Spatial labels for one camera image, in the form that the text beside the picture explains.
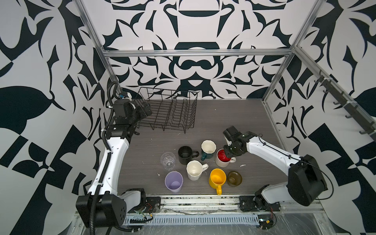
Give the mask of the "black wire dish rack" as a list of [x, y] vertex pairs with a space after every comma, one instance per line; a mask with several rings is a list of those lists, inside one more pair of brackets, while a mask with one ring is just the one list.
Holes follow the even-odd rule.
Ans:
[[198, 92], [141, 87], [134, 101], [147, 102], [152, 111], [138, 126], [183, 132], [194, 128]]

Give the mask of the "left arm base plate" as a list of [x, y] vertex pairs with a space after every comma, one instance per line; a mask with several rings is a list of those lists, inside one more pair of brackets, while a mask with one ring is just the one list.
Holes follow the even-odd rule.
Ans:
[[139, 210], [143, 213], [153, 213], [158, 212], [161, 206], [161, 197], [151, 196], [146, 198], [144, 206]]

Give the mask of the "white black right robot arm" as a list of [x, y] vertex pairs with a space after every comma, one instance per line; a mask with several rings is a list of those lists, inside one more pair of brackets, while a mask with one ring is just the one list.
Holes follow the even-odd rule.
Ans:
[[253, 132], [241, 133], [234, 126], [223, 132], [227, 144], [227, 158], [245, 153], [256, 155], [271, 163], [286, 176], [287, 181], [276, 185], [265, 185], [253, 196], [240, 198], [240, 209], [244, 212], [272, 211], [281, 202], [295, 202], [309, 206], [319, 195], [328, 190], [329, 178], [310, 155], [299, 156], [280, 149]]

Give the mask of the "green mug white inside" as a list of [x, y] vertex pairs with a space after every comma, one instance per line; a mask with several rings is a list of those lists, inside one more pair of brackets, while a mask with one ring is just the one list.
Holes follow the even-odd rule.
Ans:
[[211, 159], [216, 151], [216, 144], [211, 140], [205, 140], [201, 144], [201, 160]]

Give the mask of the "cream white ceramic mug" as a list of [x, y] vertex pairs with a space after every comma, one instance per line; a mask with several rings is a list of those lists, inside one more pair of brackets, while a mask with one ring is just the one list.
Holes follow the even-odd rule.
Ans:
[[187, 164], [186, 168], [188, 178], [192, 181], [197, 181], [200, 178], [202, 172], [206, 171], [208, 168], [208, 164], [201, 164], [199, 161], [196, 160], [190, 161]]

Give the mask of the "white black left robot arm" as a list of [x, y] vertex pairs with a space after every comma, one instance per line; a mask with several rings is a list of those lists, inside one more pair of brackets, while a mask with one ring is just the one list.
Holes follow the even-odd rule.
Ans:
[[130, 189], [118, 195], [118, 180], [125, 154], [141, 120], [152, 115], [150, 105], [140, 99], [132, 100], [130, 93], [116, 94], [119, 83], [111, 82], [107, 87], [110, 117], [101, 130], [105, 152], [94, 182], [84, 196], [79, 196], [76, 209], [89, 233], [94, 235], [97, 228], [112, 228], [126, 231], [122, 227], [129, 211], [143, 210], [146, 193], [142, 188]]

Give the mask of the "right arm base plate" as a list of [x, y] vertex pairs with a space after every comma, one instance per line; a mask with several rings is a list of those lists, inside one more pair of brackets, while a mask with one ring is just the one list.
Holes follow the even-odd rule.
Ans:
[[243, 212], [279, 212], [280, 204], [267, 203], [261, 196], [240, 196], [240, 210]]

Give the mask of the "white mug red inside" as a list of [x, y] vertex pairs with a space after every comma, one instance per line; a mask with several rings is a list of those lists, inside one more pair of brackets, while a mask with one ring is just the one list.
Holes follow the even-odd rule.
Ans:
[[236, 160], [236, 157], [233, 157], [233, 158], [228, 158], [225, 154], [225, 151], [224, 149], [220, 149], [217, 154], [216, 154], [216, 158], [215, 158], [215, 163], [217, 164], [217, 166], [221, 167], [221, 168], [225, 168], [227, 167], [230, 163], [235, 163], [237, 160]]

